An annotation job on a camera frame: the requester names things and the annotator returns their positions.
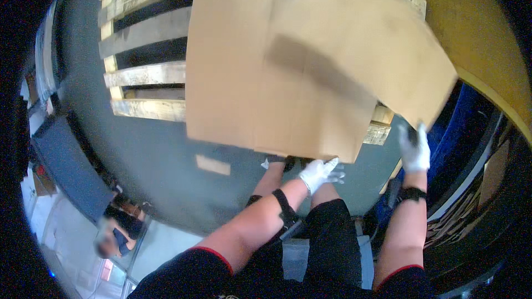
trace leg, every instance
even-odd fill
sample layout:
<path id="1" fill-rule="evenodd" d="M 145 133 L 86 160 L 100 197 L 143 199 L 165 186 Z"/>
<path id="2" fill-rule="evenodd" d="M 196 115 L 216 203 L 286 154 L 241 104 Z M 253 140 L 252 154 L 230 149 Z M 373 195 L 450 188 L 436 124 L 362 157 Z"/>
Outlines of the leg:
<path id="1" fill-rule="evenodd" d="M 334 186 L 331 183 L 325 183 L 312 196 L 312 200 L 310 201 L 310 209 L 314 209 L 322 203 L 339 198 L 340 195 L 338 195 Z"/>
<path id="2" fill-rule="evenodd" d="M 269 163 L 266 173 L 249 198 L 248 206 L 281 187 L 284 167 L 285 164 L 282 162 Z M 247 265 L 235 275 L 234 286 L 236 288 L 250 290 L 248 287 L 254 283 L 266 286 L 283 279 L 283 244 L 278 238 L 279 234 L 253 253 Z"/>
<path id="3" fill-rule="evenodd" d="M 306 218 L 310 249 L 304 282 L 332 279 L 360 287 L 360 248 L 345 202 L 327 183 L 312 196 L 311 208 Z"/>
<path id="4" fill-rule="evenodd" d="M 284 168 L 285 164 L 282 162 L 269 163 L 268 169 L 257 184 L 257 187 L 255 187 L 253 195 L 266 196 L 281 188 Z"/>

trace wooden pallet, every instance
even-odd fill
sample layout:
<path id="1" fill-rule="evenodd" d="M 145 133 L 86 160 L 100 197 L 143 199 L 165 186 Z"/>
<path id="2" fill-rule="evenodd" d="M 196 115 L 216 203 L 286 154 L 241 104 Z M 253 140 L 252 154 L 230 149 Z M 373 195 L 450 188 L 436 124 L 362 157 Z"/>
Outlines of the wooden pallet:
<path id="1" fill-rule="evenodd" d="M 184 122 L 186 63 L 170 61 L 152 65 L 118 67 L 116 55 L 156 42 L 188 36 L 191 7 L 178 8 L 150 17 L 115 32 L 115 22 L 162 0 L 101 0 L 100 57 L 104 61 L 105 85 L 111 108 L 117 116 Z M 149 90 L 139 88 L 150 86 Z M 382 145 L 389 134 L 394 112 L 378 105 L 364 143 Z"/>

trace black shorts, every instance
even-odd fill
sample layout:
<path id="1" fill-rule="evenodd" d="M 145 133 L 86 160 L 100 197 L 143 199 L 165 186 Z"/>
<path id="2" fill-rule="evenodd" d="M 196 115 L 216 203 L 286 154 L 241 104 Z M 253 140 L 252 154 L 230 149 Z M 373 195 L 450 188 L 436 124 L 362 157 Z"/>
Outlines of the black shorts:
<path id="1" fill-rule="evenodd" d="M 256 195 L 248 205 L 259 199 Z M 360 287 L 362 283 L 360 248 L 356 229 L 342 199 L 322 203 L 305 219 L 310 238 L 308 265 L 303 282 L 339 282 Z M 279 235 L 256 251 L 244 269 L 235 275 L 235 286 L 257 282 L 283 283 L 283 244 Z"/>

